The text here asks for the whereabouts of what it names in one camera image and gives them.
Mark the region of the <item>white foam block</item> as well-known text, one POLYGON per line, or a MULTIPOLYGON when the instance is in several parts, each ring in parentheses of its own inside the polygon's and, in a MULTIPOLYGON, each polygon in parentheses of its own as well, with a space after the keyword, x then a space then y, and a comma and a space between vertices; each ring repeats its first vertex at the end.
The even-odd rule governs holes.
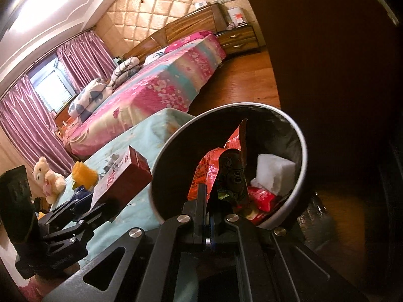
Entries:
POLYGON ((284 197, 294 188, 295 172, 296 164, 293 161, 273 154, 260 154, 257 157, 256 176, 251 180, 251 185, 284 197))

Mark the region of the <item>white pillow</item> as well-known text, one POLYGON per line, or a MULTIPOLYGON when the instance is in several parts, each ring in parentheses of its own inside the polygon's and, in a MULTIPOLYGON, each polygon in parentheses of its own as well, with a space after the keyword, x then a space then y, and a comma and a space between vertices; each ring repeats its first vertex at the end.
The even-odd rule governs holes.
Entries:
POLYGON ((165 55, 165 48, 161 48, 160 50, 152 53, 151 55, 148 55, 145 58, 144 66, 156 61, 157 59, 163 57, 164 55, 165 55))

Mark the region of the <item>wooden nightstand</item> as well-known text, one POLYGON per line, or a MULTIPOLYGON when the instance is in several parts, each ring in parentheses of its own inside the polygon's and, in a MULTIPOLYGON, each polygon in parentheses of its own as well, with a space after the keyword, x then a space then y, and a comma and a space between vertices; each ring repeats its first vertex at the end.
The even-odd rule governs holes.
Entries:
POLYGON ((251 25, 222 31, 216 37, 226 55, 236 55, 259 47, 255 31, 251 25))

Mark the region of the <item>bed with pink sheet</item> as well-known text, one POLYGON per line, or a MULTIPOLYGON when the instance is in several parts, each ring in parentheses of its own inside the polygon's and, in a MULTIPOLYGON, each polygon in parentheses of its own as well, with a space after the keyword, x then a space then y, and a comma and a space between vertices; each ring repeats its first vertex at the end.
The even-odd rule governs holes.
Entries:
POLYGON ((90 156, 164 108, 188 112, 225 56, 214 34, 165 54, 123 82, 83 124, 73 121, 63 145, 76 156, 90 156))

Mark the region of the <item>pink curtain right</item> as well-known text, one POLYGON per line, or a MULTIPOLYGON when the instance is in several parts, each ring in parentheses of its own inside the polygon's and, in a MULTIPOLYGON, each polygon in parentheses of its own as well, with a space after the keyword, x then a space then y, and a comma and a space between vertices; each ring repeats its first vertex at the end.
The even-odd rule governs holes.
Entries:
POLYGON ((63 43, 56 53, 77 93, 94 79, 107 81, 115 69, 109 49, 94 30, 63 43))

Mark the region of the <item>cream teddy bear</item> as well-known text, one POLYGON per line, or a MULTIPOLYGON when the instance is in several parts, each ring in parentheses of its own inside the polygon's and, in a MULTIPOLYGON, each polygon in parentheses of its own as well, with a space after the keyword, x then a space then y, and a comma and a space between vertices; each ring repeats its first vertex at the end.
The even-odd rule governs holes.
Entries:
POLYGON ((42 188, 46 202, 49 205, 53 205, 58 196, 65 190, 65 178, 63 175, 51 170, 44 156, 41 156, 34 166, 33 177, 36 183, 42 188))

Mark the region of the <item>floral teal tablecloth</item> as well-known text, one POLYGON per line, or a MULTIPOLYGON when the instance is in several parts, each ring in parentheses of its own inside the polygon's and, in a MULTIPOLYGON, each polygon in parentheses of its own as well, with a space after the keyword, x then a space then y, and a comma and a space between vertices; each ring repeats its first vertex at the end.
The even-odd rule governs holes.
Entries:
POLYGON ((106 198, 109 214, 91 228, 92 238, 80 259, 82 269, 48 293, 44 301, 135 301, 158 235, 148 200, 150 167, 163 145, 192 119, 166 108, 121 134, 86 163, 102 170, 112 154, 119 159, 95 188, 106 198))

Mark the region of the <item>orange foam net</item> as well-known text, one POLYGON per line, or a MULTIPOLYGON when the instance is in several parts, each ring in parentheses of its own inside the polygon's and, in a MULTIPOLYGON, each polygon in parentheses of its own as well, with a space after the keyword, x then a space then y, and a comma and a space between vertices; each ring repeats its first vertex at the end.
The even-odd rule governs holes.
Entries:
POLYGON ((90 190, 98 182, 98 173, 83 162, 76 162, 72 167, 73 188, 83 186, 90 190))

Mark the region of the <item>blue snack bag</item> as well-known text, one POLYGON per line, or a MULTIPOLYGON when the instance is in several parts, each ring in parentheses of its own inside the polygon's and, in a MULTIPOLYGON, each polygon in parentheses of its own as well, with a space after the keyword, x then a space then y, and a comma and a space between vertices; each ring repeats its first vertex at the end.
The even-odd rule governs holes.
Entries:
POLYGON ((91 200, 93 192, 87 190, 83 185, 76 187, 71 201, 91 200))

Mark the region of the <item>red snack wrapper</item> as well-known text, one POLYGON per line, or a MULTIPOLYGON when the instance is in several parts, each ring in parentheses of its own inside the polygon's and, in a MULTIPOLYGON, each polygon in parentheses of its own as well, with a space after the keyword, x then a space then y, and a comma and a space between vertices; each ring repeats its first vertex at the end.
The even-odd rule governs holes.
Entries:
POLYGON ((187 200, 195 200, 199 185, 204 184, 208 202, 217 199, 234 207, 241 204, 247 195, 246 129, 247 120, 243 119, 223 148, 212 149, 203 156, 196 167, 187 200))

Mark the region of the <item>red white carton box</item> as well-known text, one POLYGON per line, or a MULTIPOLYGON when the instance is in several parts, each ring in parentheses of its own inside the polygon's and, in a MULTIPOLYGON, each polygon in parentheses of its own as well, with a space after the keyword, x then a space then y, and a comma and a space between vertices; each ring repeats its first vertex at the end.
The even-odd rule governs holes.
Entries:
POLYGON ((151 181, 152 174, 148 161, 137 150, 128 146, 96 184, 91 208, 115 200, 121 211, 151 181))

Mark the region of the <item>wooden headboard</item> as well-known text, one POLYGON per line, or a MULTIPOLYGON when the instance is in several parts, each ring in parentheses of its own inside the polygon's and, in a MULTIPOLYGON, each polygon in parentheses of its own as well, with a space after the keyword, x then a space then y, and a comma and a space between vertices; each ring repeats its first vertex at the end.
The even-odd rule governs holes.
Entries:
POLYGON ((204 6, 157 30, 124 54, 122 59, 137 57, 143 62, 148 55, 192 33, 203 30, 218 33, 226 28, 227 22, 219 4, 204 6))

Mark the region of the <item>white orange box on nightstand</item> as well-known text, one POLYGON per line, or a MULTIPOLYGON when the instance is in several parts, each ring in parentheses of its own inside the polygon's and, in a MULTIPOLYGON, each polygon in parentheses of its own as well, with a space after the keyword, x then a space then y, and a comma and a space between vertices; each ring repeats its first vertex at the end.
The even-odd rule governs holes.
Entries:
POLYGON ((239 7, 233 7, 233 8, 229 8, 227 10, 229 17, 232 21, 232 23, 236 26, 236 27, 240 27, 240 26, 244 26, 247 24, 247 19, 246 16, 243 13, 243 9, 239 8, 239 7))

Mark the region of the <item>pink pillow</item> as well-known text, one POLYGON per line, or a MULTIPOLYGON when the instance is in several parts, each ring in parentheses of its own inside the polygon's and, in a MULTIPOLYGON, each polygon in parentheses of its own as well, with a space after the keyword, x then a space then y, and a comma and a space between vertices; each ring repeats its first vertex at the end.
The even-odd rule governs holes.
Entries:
POLYGON ((170 53, 170 52, 180 48, 181 46, 184 46, 185 44, 187 44, 189 42, 192 42, 197 39, 203 39, 206 36, 209 36, 210 34, 212 34, 212 32, 208 31, 208 30, 197 31, 195 33, 192 33, 191 35, 183 37, 183 38, 176 40, 176 41, 172 42, 171 44, 169 44, 165 48, 164 53, 165 54, 170 53))

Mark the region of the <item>pink curtain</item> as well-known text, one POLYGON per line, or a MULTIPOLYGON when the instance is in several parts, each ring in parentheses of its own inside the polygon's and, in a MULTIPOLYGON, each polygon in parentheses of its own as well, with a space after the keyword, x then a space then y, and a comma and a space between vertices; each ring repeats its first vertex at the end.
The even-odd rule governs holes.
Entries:
POLYGON ((74 161, 56 136, 55 121, 28 76, 1 98, 1 127, 30 166, 45 157, 51 170, 70 175, 74 161))
POLYGON ((63 43, 56 53, 77 93, 94 79, 107 81, 115 69, 109 49, 94 30, 63 43))

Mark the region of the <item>pink curtain left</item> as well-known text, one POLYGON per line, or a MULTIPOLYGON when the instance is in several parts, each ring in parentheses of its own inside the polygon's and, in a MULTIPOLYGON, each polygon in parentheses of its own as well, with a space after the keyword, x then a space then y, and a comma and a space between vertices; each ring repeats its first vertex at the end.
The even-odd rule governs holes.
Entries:
POLYGON ((45 157, 51 170, 70 175, 74 161, 56 136, 55 121, 28 76, 1 98, 1 127, 30 166, 45 157))

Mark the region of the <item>white black trash bin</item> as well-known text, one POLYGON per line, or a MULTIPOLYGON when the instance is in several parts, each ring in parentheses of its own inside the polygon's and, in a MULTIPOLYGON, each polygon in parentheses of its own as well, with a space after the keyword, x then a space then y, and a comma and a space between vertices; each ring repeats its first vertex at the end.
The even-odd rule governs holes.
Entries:
POLYGON ((261 228, 280 226, 297 204, 307 146, 284 112, 256 103, 229 104, 182 126, 152 169, 150 204, 159 221, 205 196, 209 213, 239 213, 261 228))

